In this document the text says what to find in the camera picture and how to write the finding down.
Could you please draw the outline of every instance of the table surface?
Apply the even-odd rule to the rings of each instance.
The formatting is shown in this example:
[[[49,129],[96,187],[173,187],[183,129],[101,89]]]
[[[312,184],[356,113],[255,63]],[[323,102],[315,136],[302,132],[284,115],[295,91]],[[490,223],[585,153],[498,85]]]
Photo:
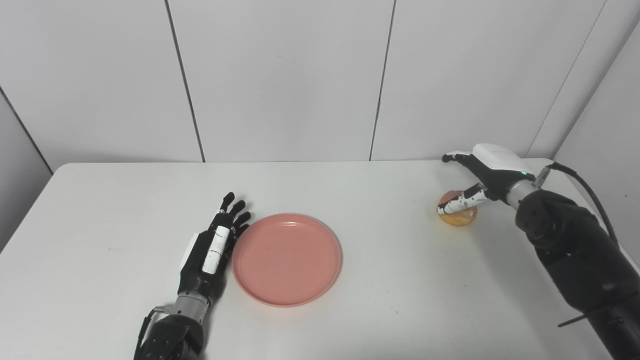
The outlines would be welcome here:
[[[549,160],[526,160],[539,170]],[[179,263],[230,190],[254,219],[324,222],[343,264],[320,299],[269,307],[227,289],[205,321],[213,359],[607,359],[514,224],[467,227],[435,205],[477,180],[439,161],[69,164],[0,254],[5,359],[131,359],[142,318],[175,300]],[[563,175],[545,188],[586,202]]]

